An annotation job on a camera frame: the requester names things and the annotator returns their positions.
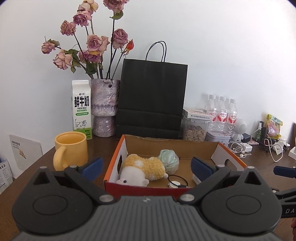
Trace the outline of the dried pink roses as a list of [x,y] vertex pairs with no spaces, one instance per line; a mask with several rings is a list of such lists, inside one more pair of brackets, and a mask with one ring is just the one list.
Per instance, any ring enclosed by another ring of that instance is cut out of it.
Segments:
[[134,48],[133,40],[128,38],[128,33],[121,28],[115,28],[115,21],[123,17],[123,10],[128,1],[103,1],[103,5],[113,12],[111,37],[98,36],[93,29],[93,14],[98,10],[96,1],[83,1],[72,21],[64,20],[60,26],[60,33],[73,36],[78,50],[72,47],[62,49],[60,43],[53,39],[45,39],[41,46],[43,54],[50,54],[56,49],[59,52],[53,59],[53,64],[62,70],[70,69],[72,73],[77,68],[83,68],[85,73],[94,79],[112,80],[118,69],[111,71],[116,53],[120,53],[117,65],[121,59]]

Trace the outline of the pale green plush toy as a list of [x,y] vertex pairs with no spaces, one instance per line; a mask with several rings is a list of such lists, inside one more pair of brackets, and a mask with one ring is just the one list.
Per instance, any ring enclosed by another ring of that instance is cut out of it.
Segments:
[[163,163],[166,173],[175,174],[179,168],[180,160],[173,150],[161,150],[158,158]]

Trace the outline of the clear jar of seeds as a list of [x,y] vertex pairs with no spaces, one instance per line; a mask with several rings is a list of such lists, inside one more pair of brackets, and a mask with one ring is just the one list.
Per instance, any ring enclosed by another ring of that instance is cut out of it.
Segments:
[[208,130],[209,121],[183,117],[182,138],[186,141],[203,142]]

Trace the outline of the purple mottled vase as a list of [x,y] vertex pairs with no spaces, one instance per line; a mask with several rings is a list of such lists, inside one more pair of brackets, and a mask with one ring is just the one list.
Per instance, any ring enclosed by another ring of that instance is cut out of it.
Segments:
[[119,97],[119,80],[91,80],[92,132],[97,137],[107,138],[115,135],[115,116]]

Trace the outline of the water bottle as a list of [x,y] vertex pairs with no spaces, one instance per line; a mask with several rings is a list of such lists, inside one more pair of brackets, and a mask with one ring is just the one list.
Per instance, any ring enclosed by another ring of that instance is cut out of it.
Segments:
[[227,121],[225,124],[225,132],[228,135],[232,135],[233,130],[235,128],[236,119],[237,119],[237,107],[236,107],[236,100],[230,99],[229,107],[228,107],[228,115]]
[[225,105],[226,97],[221,96],[218,103],[214,130],[222,132],[227,121],[228,110]]
[[208,131],[213,131],[215,126],[215,121],[217,118],[217,107],[215,104],[216,96],[213,94],[209,95],[209,99],[204,106],[203,112],[209,114],[211,116],[211,120],[209,123]]

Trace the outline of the water bottle middle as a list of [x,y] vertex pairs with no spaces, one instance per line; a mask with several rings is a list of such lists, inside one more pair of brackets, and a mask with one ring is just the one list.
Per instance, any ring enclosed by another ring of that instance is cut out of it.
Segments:
[[222,132],[227,121],[228,110],[225,105],[226,97],[221,96],[218,103],[214,130]]

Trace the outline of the flat box on jar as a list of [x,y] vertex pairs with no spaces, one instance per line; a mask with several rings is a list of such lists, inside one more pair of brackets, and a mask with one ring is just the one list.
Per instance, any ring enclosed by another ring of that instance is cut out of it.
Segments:
[[183,115],[186,118],[193,118],[197,120],[212,121],[213,119],[213,117],[210,114],[204,113],[203,111],[199,110],[183,109]]

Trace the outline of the blue white booklet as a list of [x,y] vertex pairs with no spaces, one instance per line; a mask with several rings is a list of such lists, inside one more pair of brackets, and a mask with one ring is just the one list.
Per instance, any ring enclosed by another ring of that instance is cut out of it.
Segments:
[[4,192],[13,182],[10,165],[7,160],[1,158],[0,162],[0,194]]

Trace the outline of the red cardboard box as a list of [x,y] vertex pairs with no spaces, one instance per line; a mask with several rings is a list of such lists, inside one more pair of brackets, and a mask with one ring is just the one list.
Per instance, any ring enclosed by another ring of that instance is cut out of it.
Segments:
[[180,195],[203,181],[218,165],[242,171],[246,164],[217,142],[166,140],[123,135],[104,177],[105,190],[121,196]]

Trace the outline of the yellow ceramic mug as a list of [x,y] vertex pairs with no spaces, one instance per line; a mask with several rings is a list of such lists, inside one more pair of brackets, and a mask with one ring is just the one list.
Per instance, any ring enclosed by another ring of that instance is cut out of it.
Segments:
[[83,166],[88,162],[86,135],[81,132],[65,132],[55,137],[53,166],[63,171],[69,166]]

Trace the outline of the yellow snack packet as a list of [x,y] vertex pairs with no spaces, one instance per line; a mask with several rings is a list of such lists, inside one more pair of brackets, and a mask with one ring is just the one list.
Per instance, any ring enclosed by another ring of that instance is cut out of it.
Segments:
[[275,116],[268,114],[266,116],[266,128],[267,134],[270,138],[279,139],[280,135],[280,128],[283,126],[283,122],[276,118]]

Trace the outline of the yellow white plush toy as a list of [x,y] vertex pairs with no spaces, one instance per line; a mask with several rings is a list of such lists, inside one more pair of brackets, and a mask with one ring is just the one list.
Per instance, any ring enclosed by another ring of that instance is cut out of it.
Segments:
[[151,181],[168,178],[165,166],[157,157],[148,159],[130,154],[121,164],[116,184],[147,187]]

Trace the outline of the white robot figurine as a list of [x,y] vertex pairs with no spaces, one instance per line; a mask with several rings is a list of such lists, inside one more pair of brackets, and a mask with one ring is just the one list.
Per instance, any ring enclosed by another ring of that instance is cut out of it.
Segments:
[[235,127],[233,129],[232,140],[234,142],[240,142],[243,140],[243,134],[246,132],[247,123],[241,118],[237,118]]

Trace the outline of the white metal tin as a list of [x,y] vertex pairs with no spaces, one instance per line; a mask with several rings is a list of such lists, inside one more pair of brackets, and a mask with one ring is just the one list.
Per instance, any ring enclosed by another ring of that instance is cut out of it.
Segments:
[[230,141],[231,136],[225,132],[219,131],[208,131],[206,133],[205,141],[207,142],[220,142],[223,145],[227,145]]

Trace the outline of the water bottle right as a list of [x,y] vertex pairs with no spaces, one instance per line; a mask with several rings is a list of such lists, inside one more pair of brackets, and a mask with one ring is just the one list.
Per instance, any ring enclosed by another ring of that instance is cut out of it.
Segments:
[[225,132],[228,135],[232,135],[233,130],[235,128],[236,119],[237,119],[237,107],[236,107],[236,100],[230,99],[229,107],[228,107],[228,115],[227,121],[225,124]]

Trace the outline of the black paper bag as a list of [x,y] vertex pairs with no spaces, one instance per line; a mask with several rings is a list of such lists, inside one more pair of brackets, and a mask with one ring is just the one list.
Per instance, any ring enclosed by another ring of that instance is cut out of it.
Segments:
[[166,62],[167,45],[161,61],[123,61],[116,135],[179,139],[188,66]]

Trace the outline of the white milk carton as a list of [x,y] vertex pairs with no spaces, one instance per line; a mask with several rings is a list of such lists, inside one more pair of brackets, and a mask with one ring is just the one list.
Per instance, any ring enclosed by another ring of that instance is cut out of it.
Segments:
[[92,139],[91,88],[89,80],[72,81],[73,130]]

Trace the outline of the water bottle left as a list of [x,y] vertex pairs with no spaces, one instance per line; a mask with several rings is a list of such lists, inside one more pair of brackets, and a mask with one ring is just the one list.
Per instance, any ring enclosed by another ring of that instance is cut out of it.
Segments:
[[208,131],[213,131],[215,126],[215,121],[217,118],[217,107],[215,104],[216,96],[213,94],[209,95],[209,99],[204,106],[203,112],[209,114],[211,116],[211,120],[209,123]]

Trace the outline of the white earphones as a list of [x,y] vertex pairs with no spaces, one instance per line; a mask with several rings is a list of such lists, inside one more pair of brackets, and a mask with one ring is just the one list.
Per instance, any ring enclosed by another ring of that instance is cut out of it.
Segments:
[[251,153],[246,150],[246,146],[243,142],[234,142],[230,141],[227,144],[227,148],[233,153],[236,154],[240,159],[244,159],[248,156],[251,156]]

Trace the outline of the white card leaflet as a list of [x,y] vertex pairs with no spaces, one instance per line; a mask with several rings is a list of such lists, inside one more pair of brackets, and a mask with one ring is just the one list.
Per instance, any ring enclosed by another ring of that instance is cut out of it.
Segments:
[[9,137],[16,165],[20,170],[25,171],[43,156],[40,142],[15,135],[9,135]]

